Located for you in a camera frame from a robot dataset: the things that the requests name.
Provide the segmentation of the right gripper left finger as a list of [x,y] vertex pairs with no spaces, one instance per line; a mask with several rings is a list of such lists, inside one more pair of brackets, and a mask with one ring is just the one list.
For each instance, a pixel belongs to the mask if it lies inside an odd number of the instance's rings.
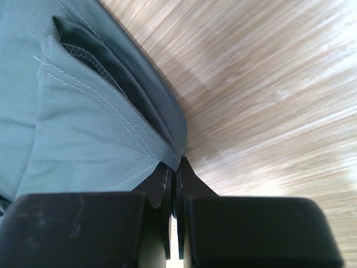
[[1,224],[2,267],[165,267],[171,169],[129,192],[29,194]]

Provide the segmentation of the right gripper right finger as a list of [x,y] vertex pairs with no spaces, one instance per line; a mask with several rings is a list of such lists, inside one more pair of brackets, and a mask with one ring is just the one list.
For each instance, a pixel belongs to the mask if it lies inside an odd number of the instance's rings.
[[343,267],[311,199],[221,197],[187,158],[176,171],[178,252],[185,267]]

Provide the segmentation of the grey t shirt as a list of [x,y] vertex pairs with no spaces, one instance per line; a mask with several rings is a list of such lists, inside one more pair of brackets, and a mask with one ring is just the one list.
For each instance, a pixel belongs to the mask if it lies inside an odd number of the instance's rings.
[[183,111],[99,1],[1,2],[1,213],[32,193],[129,191],[186,151]]

